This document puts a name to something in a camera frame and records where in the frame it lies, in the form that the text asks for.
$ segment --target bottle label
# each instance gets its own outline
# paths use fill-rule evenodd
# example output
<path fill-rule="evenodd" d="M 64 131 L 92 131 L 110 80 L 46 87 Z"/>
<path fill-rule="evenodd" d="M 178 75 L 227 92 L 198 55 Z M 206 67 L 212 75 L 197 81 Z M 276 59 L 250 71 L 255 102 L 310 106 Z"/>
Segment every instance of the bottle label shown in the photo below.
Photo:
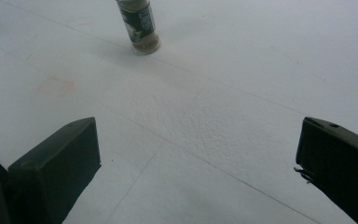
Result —
<path fill-rule="evenodd" d="M 147 8 L 137 12 L 130 12 L 123 8 L 120 9 L 120 12 L 132 42 L 139 42 L 154 32 L 155 24 L 150 4 Z"/>

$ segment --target stain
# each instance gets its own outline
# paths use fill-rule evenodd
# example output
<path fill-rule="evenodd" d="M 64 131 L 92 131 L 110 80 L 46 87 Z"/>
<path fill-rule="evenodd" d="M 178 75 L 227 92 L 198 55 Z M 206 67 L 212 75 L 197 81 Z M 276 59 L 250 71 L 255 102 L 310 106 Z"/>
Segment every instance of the stain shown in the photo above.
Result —
<path fill-rule="evenodd" d="M 61 77 L 53 76 L 45 80 L 37 91 L 42 94 L 51 94 L 65 97 L 75 90 L 75 82 Z"/>
<path fill-rule="evenodd" d="M 292 57 L 290 57 L 290 53 L 289 52 L 286 52 L 284 50 L 281 50 L 281 49 L 277 49 L 275 48 L 274 46 L 272 45 L 269 45 L 269 48 L 274 51 L 275 53 L 285 57 L 286 59 L 290 60 L 291 62 L 296 62 L 296 65 L 299 65 L 301 63 L 300 60 L 297 60 L 297 59 L 293 59 Z"/>
<path fill-rule="evenodd" d="M 323 81 L 323 82 L 326 81 L 326 78 L 323 77 L 323 76 L 316 75 L 316 77 L 317 77 L 319 80 Z"/>
<path fill-rule="evenodd" d="M 30 59 L 32 59 L 32 58 L 33 58 L 33 54 L 30 54 L 30 55 L 28 56 L 28 58 L 27 58 L 26 61 L 28 61 L 28 60 L 30 60 Z"/>
<path fill-rule="evenodd" d="M 74 17 L 71 16 L 67 21 L 66 21 L 66 27 L 70 27 L 72 25 L 81 25 L 81 26 L 86 26 L 86 25 L 90 25 L 92 24 L 92 19 L 88 18 L 88 17 Z"/>

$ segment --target white table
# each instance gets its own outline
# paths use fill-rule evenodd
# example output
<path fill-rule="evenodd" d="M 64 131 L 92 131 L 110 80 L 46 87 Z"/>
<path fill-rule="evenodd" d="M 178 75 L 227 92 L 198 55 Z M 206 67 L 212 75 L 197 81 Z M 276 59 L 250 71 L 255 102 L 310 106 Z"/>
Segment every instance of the white table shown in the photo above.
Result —
<path fill-rule="evenodd" d="M 95 117 L 102 168 L 66 224 L 354 223 L 293 171 L 301 122 L 358 133 L 358 1 L 0 1 L 0 162 Z"/>

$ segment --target glass bottle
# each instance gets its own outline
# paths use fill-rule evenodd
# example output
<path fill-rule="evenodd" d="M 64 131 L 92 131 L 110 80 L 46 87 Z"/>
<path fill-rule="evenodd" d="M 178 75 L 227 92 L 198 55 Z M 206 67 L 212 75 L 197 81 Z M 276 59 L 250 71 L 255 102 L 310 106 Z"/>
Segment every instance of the glass bottle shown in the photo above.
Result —
<path fill-rule="evenodd" d="M 149 54 L 159 47 L 149 0 L 117 0 L 121 16 L 137 54 Z"/>

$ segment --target bottle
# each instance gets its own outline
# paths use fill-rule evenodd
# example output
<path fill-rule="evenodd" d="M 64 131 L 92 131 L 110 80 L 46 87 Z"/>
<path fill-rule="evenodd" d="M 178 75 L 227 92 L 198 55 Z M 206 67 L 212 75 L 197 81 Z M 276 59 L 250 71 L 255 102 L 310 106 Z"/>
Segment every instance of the bottle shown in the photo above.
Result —
<path fill-rule="evenodd" d="M 159 47 L 149 0 L 117 0 L 121 16 L 137 54 L 150 54 Z"/>

